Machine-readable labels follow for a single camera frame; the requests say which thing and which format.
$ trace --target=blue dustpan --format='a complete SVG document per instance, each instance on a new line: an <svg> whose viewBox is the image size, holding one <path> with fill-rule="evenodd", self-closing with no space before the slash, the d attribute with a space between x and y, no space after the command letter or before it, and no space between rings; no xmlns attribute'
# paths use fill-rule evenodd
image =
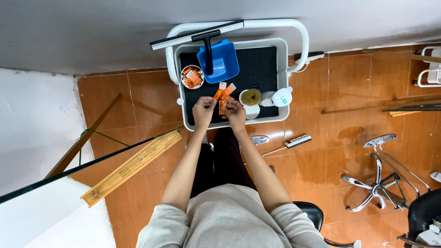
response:
<svg viewBox="0 0 441 248"><path fill-rule="evenodd" d="M204 72L205 81L208 83L218 83L230 79L239 73L239 63L237 62L236 50L234 44L228 39L223 39L216 44L211 45L213 55L213 73L206 73L206 51L205 46L199 47L199 63Z"/></svg>

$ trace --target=beige sweatshirt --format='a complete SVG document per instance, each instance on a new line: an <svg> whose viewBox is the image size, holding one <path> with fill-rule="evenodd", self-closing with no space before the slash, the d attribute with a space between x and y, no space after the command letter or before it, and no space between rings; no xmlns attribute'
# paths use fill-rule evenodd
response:
<svg viewBox="0 0 441 248"><path fill-rule="evenodd" d="M294 204L265 211L249 187L224 184L190 199L187 214L170 205L155 207L136 248L294 247L328 248L306 213Z"/></svg>

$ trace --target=squeegee handle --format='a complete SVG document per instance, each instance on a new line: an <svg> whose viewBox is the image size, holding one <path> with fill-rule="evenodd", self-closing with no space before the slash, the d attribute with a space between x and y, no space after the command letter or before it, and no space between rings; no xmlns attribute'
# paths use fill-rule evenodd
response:
<svg viewBox="0 0 441 248"><path fill-rule="evenodd" d="M211 52L210 39L221 34L220 30L213 30L207 33L198 34L191 37L193 42L204 41L205 45L205 74L210 76L213 74L213 54Z"/></svg>

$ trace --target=power strip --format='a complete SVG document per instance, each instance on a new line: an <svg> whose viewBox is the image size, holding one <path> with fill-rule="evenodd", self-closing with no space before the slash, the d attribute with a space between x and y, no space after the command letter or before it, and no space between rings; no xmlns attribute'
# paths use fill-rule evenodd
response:
<svg viewBox="0 0 441 248"><path fill-rule="evenodd" d="M300 137L297 137L295 139L292 139L292 140L289 140L289 141L285 142L285 146L288 147L288 148L293 148L293 147L296 147L296 146L298 146L300 144L308 142L311 139L312 139L311 136L305 134L305 135L302 135Z"/></svg>

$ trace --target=sweatshirt sleeve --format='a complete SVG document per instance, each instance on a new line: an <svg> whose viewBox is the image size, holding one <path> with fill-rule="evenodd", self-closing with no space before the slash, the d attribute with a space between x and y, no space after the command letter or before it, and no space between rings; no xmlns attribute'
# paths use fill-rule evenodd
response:
<svg viewBox="0 0 441 248"><path fill-rule="evenodd" d="M327 248L323 236L308 215L303 213L295 204L285 204L271 212L271 217L282 229L292 247Z"/></svg>
<svg viewBox="0 0 441 248"><path fill-rule="evenodd" d="M187 217L177 207L161 204L138 235L136 248L182 247L189 227Z"/></svg>

